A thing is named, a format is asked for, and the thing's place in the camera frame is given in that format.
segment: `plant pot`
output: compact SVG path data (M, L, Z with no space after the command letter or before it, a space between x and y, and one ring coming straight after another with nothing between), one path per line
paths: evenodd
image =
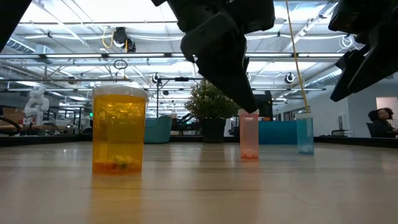
M203 142L224 142L225 119L201 119Z

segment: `person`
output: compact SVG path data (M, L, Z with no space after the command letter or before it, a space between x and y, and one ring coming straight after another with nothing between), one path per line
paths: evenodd
M373 122L373 134L375 138L395 138L398 130L391 127L387 121L392 119L394 113L390 108L382 108L369 112L369 119Z

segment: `wooden table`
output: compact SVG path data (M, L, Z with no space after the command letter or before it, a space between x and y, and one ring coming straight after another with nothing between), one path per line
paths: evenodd
M91 143L0 148L1 223L398 223L398 152L148 145L142 174L91 176Z

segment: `green plant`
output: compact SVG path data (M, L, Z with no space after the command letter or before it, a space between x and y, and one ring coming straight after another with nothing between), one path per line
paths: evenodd
M185 107L198 119L228 119L238 113L236 103L209 81L201 81L200 85L193 87L191 94Z

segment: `teal couch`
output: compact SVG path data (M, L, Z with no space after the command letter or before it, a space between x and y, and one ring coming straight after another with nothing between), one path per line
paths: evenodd
M146 144L161 144L170 141L170 132L172 130L172 118L159 117L148 118L145 120L145 137Z

